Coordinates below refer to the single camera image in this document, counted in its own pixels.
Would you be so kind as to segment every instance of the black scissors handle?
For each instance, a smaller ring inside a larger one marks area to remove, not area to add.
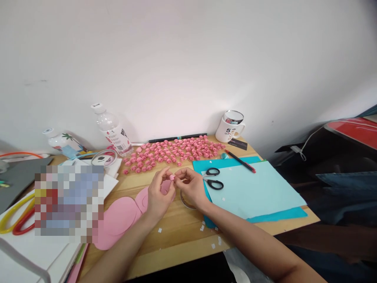
[[[209,180],[209,179],[205,179],[203,178],[207,183],[208,185],[213,188],[213,189],[216,189],[216,190],[221,190],[224,188],[224,184],[220,181],[216,181],[216,180]]]
[[[212,167],[205,172],[206,176],[217,176],[220,174],[220,170]]]

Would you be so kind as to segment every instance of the white mug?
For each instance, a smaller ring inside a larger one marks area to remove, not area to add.
[[[243,115],[235,110],[228,110],[221,118],[215,137],[219,142],[227,143],[232,138],[239,138],[245,129]]]

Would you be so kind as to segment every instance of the silver lid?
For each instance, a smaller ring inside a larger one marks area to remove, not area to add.
[[[228,124],[238,125],[243,121],[243,114],[235,110],[228,110],[224,113],[223,119]]]

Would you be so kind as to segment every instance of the white bottle cap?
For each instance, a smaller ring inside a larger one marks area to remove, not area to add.
[[[94,113],[96,114],[100,114],[106,111],[106,108],[102,105],[102,103],[93,104],[91,108],[94,110]]]
[[[54,128],[44,130],[42,133],[45,134],[48,138],[53,138],[54,136],[57,136],[59,134]]]

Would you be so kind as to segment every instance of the yellow cable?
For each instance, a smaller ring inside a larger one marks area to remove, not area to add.
[[[31,202],[29,203],[29,205],[27,206],[27,208],[25,209],[25,211],[23,212],[23,214],[20,216],[20,218],[11,226],[9,227],[8,229],[6,229],[6,226],[7,226],[7,223],[8,223],[8,220],[9,218],[21,207],[23,206],[25,203],[27,203],[29,200],[31,200]],[[9,232],[12,232],[14,227],[17,225],[18,222],[20,222],[20,220],[26,215],[26,213],[28,213],[33,207],[34,207],[34,203],[35,203],[35,198],[34,198],[34,194],[31,194],[29,195],[27,198],[24,198],[23,200],[19,201],[18,203],[16,203],[8,212],[7,214],[5,214],[5,216],[3,217],[3,219],[0,221],[0,234],[6,234],[6,233],[9,233]]]

